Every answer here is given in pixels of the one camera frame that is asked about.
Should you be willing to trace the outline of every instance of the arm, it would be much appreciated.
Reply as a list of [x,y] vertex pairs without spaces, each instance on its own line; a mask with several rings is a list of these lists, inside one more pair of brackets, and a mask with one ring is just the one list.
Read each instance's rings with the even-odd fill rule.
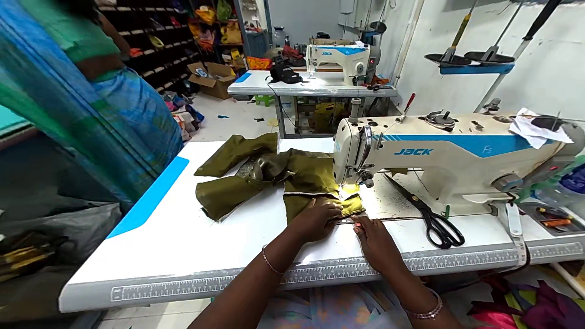
[[107,36],[111,37],[113,42],[118,46],[120,49],[120,57],[122,60],[126,60],[130,56],[130,45],[124,39],[123,36],[116,31],[116,28],[109,22],[109,20],[102,15],[99,14],[99,21],[102,22],[102,30],[106,33]]
[[[265,247],[264,254],[270,265],[278,272],[285,272],[305,243],[323,239],[331,233],[336,221],[328,220],[340,218],[340,209],[341,206],[332,203],[315,205],[313,199]],[[281,278],[282,275],[273,271],[259,253],[188,329],[256,328]]]
[[[437,306],[437,298],[408,270],[384,224],[365,216],[352,216],[352,219],[356,222],[353,230],[360,239],[364,256],[388,282],[402,307],[418,314],[432,311]],[[408,318],[413,329],[463,328],[446,306],[434,319],[419,320],[410,314]]]

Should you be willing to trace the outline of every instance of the black bag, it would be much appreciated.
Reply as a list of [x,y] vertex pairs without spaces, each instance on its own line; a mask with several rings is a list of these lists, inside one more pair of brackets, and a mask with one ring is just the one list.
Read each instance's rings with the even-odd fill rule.
[[302,82],[302,77],[284,63],[276,63],[270,68],[271,83],[282,81],[287,84]]

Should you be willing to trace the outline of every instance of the hand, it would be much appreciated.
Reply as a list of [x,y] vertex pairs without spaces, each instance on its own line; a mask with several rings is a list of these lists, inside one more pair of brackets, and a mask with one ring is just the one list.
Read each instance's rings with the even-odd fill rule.
[[313,198],[300,214],[288,225],[294,235],[302,240],[302,243],[324,239],[333,231],[339,218],[342,218],[341,205],[329,203],[325,198],[319,201]]
[[370,265],[383,276],[389,277],[404,270],[408,271],[402,255],[384,224],[370,220],[367,216],[352,216],[353,230],[362,245],[362,251]]

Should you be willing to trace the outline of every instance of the white table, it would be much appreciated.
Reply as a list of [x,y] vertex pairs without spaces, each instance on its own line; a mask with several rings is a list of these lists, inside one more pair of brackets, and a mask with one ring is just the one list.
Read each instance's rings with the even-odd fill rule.
[[[188,143],[154,182],[131,212],[65,285],[59,298],[63,312],[137,306],[216,296],[286,226],[283,187],[262,191],[241,205],[224,222],[210,220],[195,198],[195,186],[214,177],[193,176],[223,142]],[[279,150],[296,148],[331,152],[331,138],[281,140]],[[237,168],[228,174],[234,174]],[[419,195],[435,212],[443,205],[431,200],[414,172],[395,179]],[[496,217],[483,207],[452,207],[450,220],[466,243],[438,250],[425,236],[419,212],[385,178],[362,189],[371,218],[394,218],[384,225],[394,237],[406,264],[417,275],[465,272],[517,264],[514,244]],[[583,259],[585,235],[553,237],[527,216],[524,236],[532,263]],[[506,257],[491,257],[499,253]],[[471,259],[461,265],[453,258]],[[351,224],[340,224],[327,239],[301,249],[287,273],[284,289],[336,285],[379,279],[363,258]],[[290,273],[316,268],[347,268],[348,275],[314,280]],[[349,275],[352,269],[359,273]]]
[[[388,89],[379,89],[377,91],[369,90],[363,86],[345,85],[343,83],[342,72],[298,72],[303,78],[303,82],[295,84],[286,84],[277,82],[268,84],[272,77],[269,71],[248,71],[228,87],[230,95],[270,95],[270,96],[292,96],[295,118],[298,118],[297,97],[307,96],[324,96],[324,97],[359,97],[362,98],[362,104],[365,104],[366,97],[396,97],[398,92],[394,87],[388,85]],[[300,137],[331,137],[331,134],[307,134],[299,135],[297,133],[287,133],[285,129],[285,118],[283,110],[276,102],[276,115],[278,118],[278,127],[280,138],[300,138]]]

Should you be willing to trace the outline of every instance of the white cloth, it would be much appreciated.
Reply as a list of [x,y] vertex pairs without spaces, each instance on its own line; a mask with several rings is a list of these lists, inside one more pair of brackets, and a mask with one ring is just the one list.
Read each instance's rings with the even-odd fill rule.
[[510,131],[524,137],[528,143],[535,149],[540,149],[547,140],[557,140],[563,143],[573,143],[563,127],[556,132],[546,128],[540,128],[532,124],[532,120],[538,117],[538,114],[523,107],[518,111],[516,119],[510,124]]

